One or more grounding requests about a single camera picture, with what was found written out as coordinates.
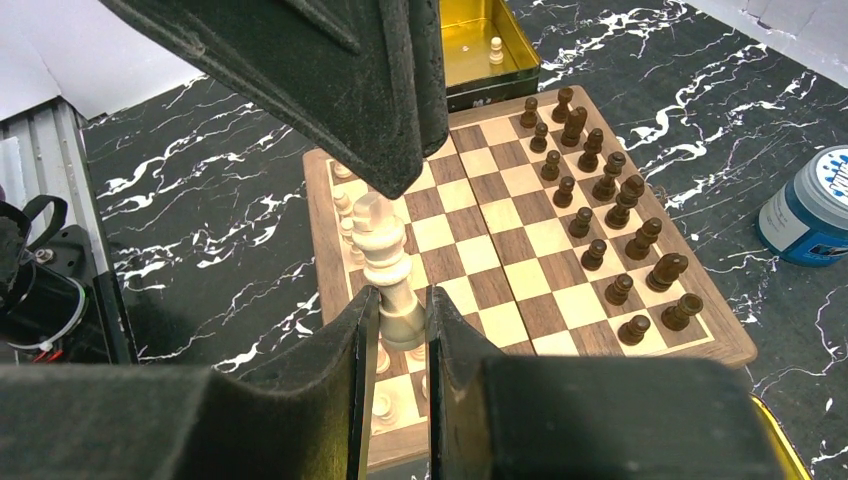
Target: dark brown chess piece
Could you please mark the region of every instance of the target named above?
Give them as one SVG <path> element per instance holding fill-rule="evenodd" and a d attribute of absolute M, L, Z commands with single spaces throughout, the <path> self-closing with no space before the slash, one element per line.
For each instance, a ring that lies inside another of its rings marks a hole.
<path fill-rule="evenodd" d="M 533 139 L 530 140 L 530 151 L 542 153 L 548 148 L 548 126 L 545 122 L 536 124 L 536 131 L 533 134 Z"/>
<path fill-rule="evenodd" d="M 621 169 L 627 159 L 621 152 L 613 152 L 604 165 L 604 176 L 592 188 L 592 196 L 602 202 L 608 202 L 615 196 L 615 179 L 621 175 Z"/>
<path fill-rule="evenodd" d="M 565 118 L 565 126 L 562 129 L 562 137 L 560 143 L 565 147 L 576 147 L 580 143 L 580 135 L 583 133 L 583 127 L 586 126 L 586 119 L 589 117 L 589 112 L 584 107 L 577 107 L 568 112 L 568 117 Z"/>
<path fill-rule="evenodd" d="M 645 279 L 645 284 L 655 292 L 666 292 L 687 268 L 689 259 L 685 255 L 668 253 L 654 265 L 654 269 Z"/>
<path fill-rule="evenodd" d="M 596 238 L 589 244 L 589 249 L 580 257 L 580 265 L 586 270 L 598 270 L 604 264 L 604 254 L 607 253 L 607 242 Z"/>
<path fill-rule="evenodd" d="M 644 315 L 635 315 L 618 328 L 618 339 L 625 345 L 637 345 L 651 329 L 651 319 Z"/>
<path fill-rule="evenodd" d="M 639 197 L 645 193 L 645 181 L 639 175 L 632 175 L 621 185 L 621 191 L 615 196 L 615 206 L 607 212 L 604 223 L 608 227 L 621 230 L 630 221 L 630 209 L 639 203 Z"/>
<path fill-rule="evenodd" d="M 686 293 L 677 305 L 672 305 L 663 310 L 662 319 L 663 325 L 669 330 L 679 332 L 689 326 L 689 319 L 701 313 L 704 309 L 704 301 L 701 297 L 694 293 Z"/>
<path fill-rule="evenodd" d="M 539 108 L 539 101 L 536 97 L 528 97 L 524 101 L 524 113 L 518 119 L 518 124 L 524 128 L 533 128 L 536 122 L 539 121 L 539 116 L 536 114 L 536 109 Z"/>
<path fill-rule="evenodd" d="M 657 242 L 662 232 L 662 220 L 649 218 L 636 230 L 634 236 L 624 247 L 624 254 L 631 260 L 644 260 L 651 253 L 651 245 Z"/>
<path fill-rule="evenodd" d="M 615 277 L 615 281 L 609 284 L 604 291 L 604 298 L 610 305 L 621 306 L 627 301 L 630 295 L 630 289 L 633 288 L 633 278 L 626 273 Z"/>
<path fill-rule="evenodd" d="M 562 177 L 559 181 L 559 188 L 557 188 L 557 191 L 554 192 L 554 205 L 559 208 L 568 208 L 568 206 L 571 205 L 571 201 L 574 200 L 574 194 L 571 193 L 573 191 L 574 178 L 569 176 Z"/>
<path fill-rule="evenodd" d="M 552 182 L 559 177 L 560 158 L 562 158 L 562 155 L 559 154 L 559 151 L 551 150 L 548 152 L 548 156 L 545 157 L 545 164 L 542 165 L 542 170 L 539 172 L 543 180 Z"/>
<path fill-rule="evenodd" d="M 574 90 L 570 87 L 560 88 L 557 92 L 557 106 L 551 113 L 551 120 L 556 123 L 564 123 L 568 118 L 568 104 L 574 98 Z"/>
<path fill-rule="evenodd" d="M 568 233 L 574 238 L 583 238 L 589 234 L 589 222 L 592 221 L 592 209 L 589 207 L 580 207 L 577 210 L 577 216 L 568 224 Z"/>
<path fill-rule="evenodd" d="M 592 173 L 598 169 L 598 154 L 604 145 L 604 131 L 600 128 L 592 129 L 589 137 L 583 143 L 583 154 L 577 159 L 577 168 Z"/>

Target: marble table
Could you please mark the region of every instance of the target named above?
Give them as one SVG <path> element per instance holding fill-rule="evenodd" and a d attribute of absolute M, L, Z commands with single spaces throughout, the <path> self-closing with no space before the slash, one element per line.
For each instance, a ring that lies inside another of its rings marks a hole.
<path fill-rule="evenodd" d="M 848 143 L 848 91 L 677 1 L 511 0 L 541 88 L 584 86 L 759 348 L 744 376 L 817 478 L 848 477 L 848 263 L 787 264 L 760 206 Z M 320 325 L 300 134 L 210 79 L 91 124 L 143 364 L 236 377 Z M 424 477 L 426 464 L 383 478 Z"/>

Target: blue container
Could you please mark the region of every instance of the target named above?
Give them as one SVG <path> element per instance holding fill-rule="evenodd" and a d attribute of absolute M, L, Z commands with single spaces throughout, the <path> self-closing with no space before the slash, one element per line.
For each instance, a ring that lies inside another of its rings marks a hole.
<path fill-rule="evenodd" d="M 776 255 L 826 267 L 848 255 L 848 146 L 819 152 L 760 210 L 760 240 Z"/>

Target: chessboard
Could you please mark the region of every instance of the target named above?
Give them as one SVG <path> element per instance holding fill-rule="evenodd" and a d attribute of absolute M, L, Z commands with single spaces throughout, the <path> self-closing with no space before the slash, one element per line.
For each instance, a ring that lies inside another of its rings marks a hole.
<path fill-rule="evenodd" d="M 521 126 L 524 98 L 451 114 L 448 141 L 426 159 L 409 190 L 392 202 L 406 228 L 412 288 L 423 302 L 428 285 L 443 287 L 465 320 L 507 354 L 679 355 L 730 367 L 752 361 L 753 342 L 651 188 L 630 210 L 623 228 L 606 224 L 616 201 L 599 201 L 592 189 L 605 176 L 610 154 L 621 152 L 625 158 L 614 180 L 616 193 L 628 178 L 642 177 L 586 92 L 570 88 L 567 112 L 578 107 L 586 111 L 574 147 L 563 145 L 564 124 L 552 119 L 559 104 L 556 91 L 533 96 L 536 118 L 547 132 Z M 597 167 L 587 172 L 577 164 L 596 129 L 603 141 L 594 154 Z M 541 137 L 546 148 L 539 151 Z M 536 148 L 531 149 L 534 138 Z M 545 180 L 541 171 L 552 150 L 560 153 L 559 175 Z M 327 323 L 366 284 L 363 266 L 340 235 L 334 193 L 344 192 L 355 201 L 371 188 L 355 175 L 335 175 L 334 161 L 321 150 L 306 153 L 303 161 Z M 574 179 L 574 188 L 570 204 L 560 208 L 552 198 L 565 176 Z M 569 226 L 583 207 L 594 215 L 589 233 L 578 238 Z M 647 256 L 633 260 L 625 254 L 626 245 L 652 218 L 661 220 L 662 231 Z M 603 262 L 597 269 L 584 268 L 581 259 L 597 240 L 607 247 Z M 666 254 L 683 255 L 689 265 L 667 291 L 658 293 L 646 279 Z M 613 305 L 605 292 L 623 274 L 630 276 L 632 286 L 626 301 Z M 700 312 L 682 330 L 667 328 L 663 311 L 686 293 L 700 297 Z M 636 315 L 647 317 L 650 327 L 641 341 L 629 345 L 619 340 L 618 332 Z M 425 455 L 428 448 L 423 356 L 420 351 L 386 353 L 389 365 L 377 375 L 375 398 L 389 399 L 393 414 L 389 422 L 378 416 L 372 422 L 372 468 Z"/>

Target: chess piece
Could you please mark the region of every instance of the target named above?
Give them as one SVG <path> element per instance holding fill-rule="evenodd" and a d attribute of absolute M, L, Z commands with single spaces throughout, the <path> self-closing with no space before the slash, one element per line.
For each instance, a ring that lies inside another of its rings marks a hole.
<path fill-rule="evenodd" d="M 397 420 L 396 409 L 392 404 L 392 397 L 385 393 L 374 393 L 374 405 L 371 407 L 371 413 L 383 425 L 391 425 Z"/>
<path fill-rule="evenodd" d="M 562 137 L 560 137 L 560 143 L 564 147 L 576 147 L 580 143 L 580 135 L 583 133 L 588 117 L 589 112 L 584 107 L 577 107 L 568 112 L 562 129 Z"/>
<path fill-rule="evenodd" d="M 638 344 L 645 338 L 645 332 L 651 328 L 651 319 L 644 315 L 635 315 L 618 328 L 618 339 L 625 345 Z"/>
<path fill-rule="evenodd" d="M 518 124 L 524 128 L 535 127 L 536 122 L 539 121 L 539 117 L 536 115 L 537 108 L 539 108 L 539 101 L 535 97 L 527 97 L 527 100 L 524 101 L 524 113 L 518 119 Z"/>
<path fill-rule="evenodd" d="M 386 373 L 392 366 L 392 359 L 383 347 L 383 342 L 377 341 L 377 375 Z"/>
<path fill-rule="evenodd" d="M 501 37 L 492 37 L 491 51 L 489 52 L 489 63 L 500 65 L 503 63 L 503 42 Z"/>
<path fill-rule="evenodd" d="M 545 164 L 542 165 L 542 170 L 539 172 L 542 180 L 552 182 L 559 177 L 560 158 L 562 158 L 562 156 L 557 150 L 551 150 L 548 152 L 548 156 L 545 157 Z"/>
<path fill-rule="evenodd" d="M 663 310 L 660 317 L 663 325 L 669 330 L 679 332 L 689 326 L 689 319 L 701 313 L 704 309 L 704 301 L 694 293 L 685 293 L 677 305 L 672 305 Z"/>
<path fill-rule="evenodd" d="M 554 205 L 559 208 L 568 208 L 571 205 L 571 201 L 574 200 L 574 194 L 571 193 L 573 191 L 574 177 L 569 177 L 568 175 L 562 177 L 559 181 L 559 188 L 554 192 Z"/>
<path fill-rule="evenodd" d="M 336 213 L 339 214 L 340 219 L 349 217 L 353 213 L 353 202 L 350 201 L 347 192 L 339 187 L 333 189 L 333 205 L 336 206 Z"/>
<path fill-rule="evenodd" d="M 380 291 L 380 332 L 386 347 L 400 351 L 424 342 L 426 316 L 409 284 L 405 232 L 392 203 L 379 193 L 368 192 L 353 204 L 353 243 L 365 255 L 365 279 Z"/>
<path fill-rule="evenodd" d="M 589 249 L 580 257 L 580 265 L 586 270 L 595 271 L 604 263 L 604 254 L 607 252 L 607 243 L 599 238 L 592 240 Z"/>
<path fill-rule="evenodd" d="M 615 196 L 615 179 L 621 175 L 621 169 L 627 159 L 621 152 L 613 152 L 607 157 L 607 164 L 604 165 L 604 176 L 595 183 L 592 188 L 592 196 L 596 200 L 608 202 Z"/>
<path fill-rule="evenodd" d="M 577 216 L 568 224 L 568 233 L 574 238 L 583 238 L 589 234 L 589 222 L 592 221 L 592 209 L 589 207 L 580 207 L 577 210 Z"/>
<path fill-rule="evenodd" d="M 621 230 L 630 221 L 630 210 L 645 193 L 645 181 L 639 175 L 632 175 L 621 185 L 621 191 L 615 196 L 615 206 L 607 212 L 604 223 L 608 227 Z"/>
<path fill-rule="evenodd" d="M 589 132 L 589 137 L 583 144 L 583 154 L 577 159 L 577 168 L 586 173 L 592 173 L 598 169 L 598 154 L 604 144 L 604 131 L 595 128 Z"/>
<path fill-rule="evenodd" d="M 350 258 L 353 260 L 353 263 L 355 265 L 362 265 L 365 262 L 365 254 L 353 243 L 353 219 L 350 217 L 343 218 L 339 224 L 339 230 L 341 230 L 342 240 L 350 248 Z"/>
<path fill-rule="evenodd" d="M 666 292 L 687 268 L 689 259 L 685 255 L 668 253 L 654 265 L 645 279 L 645 284 L 655 292 Z"/>
<path fill-rule="evenodd" d="M 335 175 L 338 179 L 345 179 L 353 175 L 353 172 L 342 165 L 338 160 L 333 160 L 333 175 Z"/>
<path fill-rule="evenodd" d="M 662 220 L 657 217 L 649 218 L 636 230 L 633 237 L 624 247 L 624 254 L 631 260 L 644 260 L 651 253 L 651 245 L 656 243 L 662 232 Z"/>
<path fill-rule="evenodd" d="M 530 140 L 530 151 L 542 153 L 548 148 L 548 126 L 544 122 L 536 124 L 536 131 Z"/>
<path fill-rule="evenodd" d="M 423 362 L 426 355 L 427 355 L 427 344 L 426 343 L 422 343 L 417 348 L 415 348 L 411 352 L 409 352 L 409 356 L 412 357 L 414 360 L 417 360 L 419 362 Z"/>
<path fill-rule="evenodd" d="M 565 123 L 565 119 L 568 118 L 568 104 L 571 103 L 572 98 L 574 98 L 574 90 L 570 87 L 560 88 L 557 91 L 557 106 L 551 113 L 551 120 L 556 123 Z"/>
<path fill-rule="evenodd" d="M 627 301 L 630 295 L 630 289 L 633 288 L 633 278 L 630 275 L 623 273 L 615 277 L 615 281 L 609 284 L 604 291 L 604 298 L 610 305 L 621 306 Z"/>

